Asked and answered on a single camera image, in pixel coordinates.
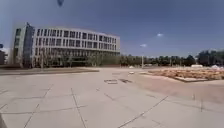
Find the sky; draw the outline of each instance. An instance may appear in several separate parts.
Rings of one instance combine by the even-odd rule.
[[[0,0],[0,43],[15,24],[72,27],[120,36],[121,53],[196,55],[224,49],[223,0]]]

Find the modern building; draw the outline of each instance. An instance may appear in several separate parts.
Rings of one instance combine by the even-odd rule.
[[[9,62],[22,67],[83,65],[98,54],[120,54],[120,37],[76,28],[16,26]]]

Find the lamp post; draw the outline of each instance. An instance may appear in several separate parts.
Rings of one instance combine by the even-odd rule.
[[[147,47],[147,45],[146,44],[141,44],[140,45],[142,48],[145,48],[145,47]],[[142,53],[142,69],[144,68],[144,53]]]

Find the pole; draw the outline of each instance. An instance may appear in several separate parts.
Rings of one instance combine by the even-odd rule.
[[[144,67],[144,58],[143,58],[144,56],[142,55],[142,69],[143,69],[143,67]]]

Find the building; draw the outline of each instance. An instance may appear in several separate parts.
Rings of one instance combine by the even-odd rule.
[[[0,50],[0,65],[5,64],[5,57],[6,57],[5,52]]]
[[[22,67],[85,65],[97,54],[119,55],[120,38],[76,28],[16,26],[9,62]]]

